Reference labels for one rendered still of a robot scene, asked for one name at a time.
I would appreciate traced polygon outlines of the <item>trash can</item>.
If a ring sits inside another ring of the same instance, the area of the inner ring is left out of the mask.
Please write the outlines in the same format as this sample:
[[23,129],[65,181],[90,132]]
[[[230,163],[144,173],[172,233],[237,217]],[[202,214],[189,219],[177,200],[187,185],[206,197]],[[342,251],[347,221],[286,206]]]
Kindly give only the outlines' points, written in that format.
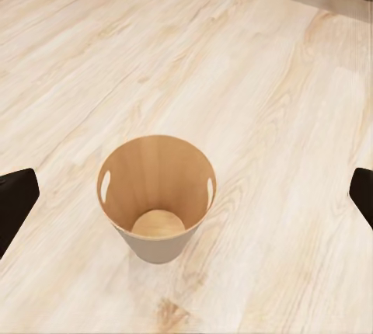
[[137,256],[155,264],[183,251],[213,207],[217,191],[211,160],[193,143],[172,135],[145,135],[123,143],[104,160],[96,177],[101,211]]

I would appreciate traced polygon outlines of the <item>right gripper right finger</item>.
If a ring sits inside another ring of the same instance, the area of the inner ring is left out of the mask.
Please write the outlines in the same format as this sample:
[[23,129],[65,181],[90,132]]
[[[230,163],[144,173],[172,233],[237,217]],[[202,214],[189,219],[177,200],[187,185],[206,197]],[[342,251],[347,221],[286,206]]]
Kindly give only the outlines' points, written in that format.
[[373,229],[373,170],[355,169],[349,195]]

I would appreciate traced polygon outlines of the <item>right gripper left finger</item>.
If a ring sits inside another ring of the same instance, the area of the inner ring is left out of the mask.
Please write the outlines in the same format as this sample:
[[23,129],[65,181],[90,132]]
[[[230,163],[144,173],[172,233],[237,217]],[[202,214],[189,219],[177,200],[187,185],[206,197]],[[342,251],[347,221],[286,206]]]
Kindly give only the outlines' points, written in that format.
[[0,259],[40,197],[32,168],[0,176]]

